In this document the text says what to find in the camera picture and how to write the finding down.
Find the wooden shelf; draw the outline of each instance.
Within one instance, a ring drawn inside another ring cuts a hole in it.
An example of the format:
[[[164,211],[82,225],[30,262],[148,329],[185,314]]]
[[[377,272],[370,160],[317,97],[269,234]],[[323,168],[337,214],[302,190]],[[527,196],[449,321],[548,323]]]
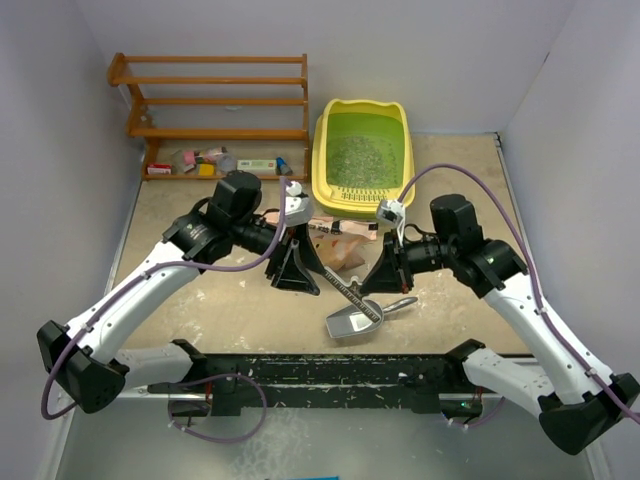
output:
[[[200,64],[298,64],[300,76],[294,77],[214,77],[214,76],[136,76],[132,73],[133,63],[200,63]],[[143,137],[147,143],[142,165],[145,180],[175,179],[219,179],[220,175],[209,177],[197,175],[149,175],[147,165],[154,163],[159,145],[163,140],[291,140],[304,144],[304,170],[302,175],[294,175],[292,180],[308,181],[310,163],[309,139],[309,89],[307,55],[299,57],[249,57],[249,56],[125,56],[116,53],[107,71],[107,81],[111,86],[126,85],[132,98],[132,107],[126,123],[126,133],[132,137]],[[145,98],[140,85],[289,85],[301,87],[298,98],[194,98],[167,97]],[[300,129],[209,129],[209,128],[157,128],[149,112],[149,105],[255,105],[302,107]],[[262,180],[277,180],[277,175],[260,176]]]

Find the blue object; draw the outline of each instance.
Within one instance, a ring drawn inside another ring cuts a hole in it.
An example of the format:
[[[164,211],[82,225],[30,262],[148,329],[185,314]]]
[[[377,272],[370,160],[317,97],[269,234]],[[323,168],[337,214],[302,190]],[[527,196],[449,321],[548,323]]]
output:
[[[280,175],[291,175],[293,173],[293,170],[291,170],[291,168],[289,168],[289,165],[287,165],[287,162],[284,161],[284,159],[282,157],[278,157],[276,158],[276,167],[278,167],[278,172],[280,172]],[[307,479],[307,480],[325,480],[323,478],[312,478],[312,479]]]

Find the white wall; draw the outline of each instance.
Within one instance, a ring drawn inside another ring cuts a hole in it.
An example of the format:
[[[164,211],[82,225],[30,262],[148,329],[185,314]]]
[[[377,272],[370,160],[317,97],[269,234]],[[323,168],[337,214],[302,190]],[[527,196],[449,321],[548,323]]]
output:
[[[0,2],[0,478],[46,446],[37,329],[104,290],[138,182],[125,113],[71,0]]]
[[[504,134],[547,296],[617,372],[640,379],[640,3],[581,0]],[[637,478],[640,427],[605,435]]]
[[[312,125],[332,98],[373,98],[402,103],[413,131],[486,132],[506,126],[575,0],[77,2],[108,61],[306,52]]]

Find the wooden table surface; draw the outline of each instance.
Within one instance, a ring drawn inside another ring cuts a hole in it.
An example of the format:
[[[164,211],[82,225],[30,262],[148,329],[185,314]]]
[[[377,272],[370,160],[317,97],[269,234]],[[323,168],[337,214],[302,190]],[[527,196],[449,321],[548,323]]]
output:
[[[283,156],[296,170],[300,148],[291,144],[236,145],[230,151],[239,158]],[[180,145],[166,147],[164,155]],[[416,170],[438,162],[468,168],[497,194],[513,217],[513,208],[500,160],[491,135],[414,135]],[[173,219],[188,212],[200,198],[211,195],[214,181],[144,182],[136,204],[116,281],[124,278],[161,239]],[[277,182],[263,183],[260,209],[277,207]],[[476,207],[485,235],[514,244],[513,238],[489,198],[471,180],[453,171],[437,170],[423,177],[416,198],[408,209],[408,220],[432,230],[429,201],[442,194],[461,193]],[[366,276],[381,250],[381,239],[361,248],[366,263],[348,272]],[[239,265],[255,258],[235,248],[219,263]],[[473,292],[453,278],[449,271],[415,277],[411,292],[419,301],[400,311],[377,331],[331,339],[325,317],[347,305],[328,283],[317,278],[318,297],[279,291],[269,286],[264,266],[242,273],[206,273],[183,287],[166,301],[127,341],[127,348],[159,346],[185,338],[207,353],[445,353],[468,338],[485,342],[500,353],[528,350],[507,323]],[[374,295],[382,305],[400,297]]]

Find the litter scoop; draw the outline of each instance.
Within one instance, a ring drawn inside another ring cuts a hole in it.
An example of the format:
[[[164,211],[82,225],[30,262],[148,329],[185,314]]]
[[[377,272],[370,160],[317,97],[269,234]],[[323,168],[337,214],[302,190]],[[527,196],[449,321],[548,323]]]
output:
[[[418,297],[406,297],[382,308],[373,300],[363,300],[376,313],[380,314],[380,320],[377,322],[367,318],[355,305],[349,305],[336,313],[332,313],[326,319],[329,336],[331,338],[350,337],[352,335],[360,335],[361,333],[369,333],[377,330],[382,326],[384,314],[395,312],[401,308],[408,307],[416,303]]]

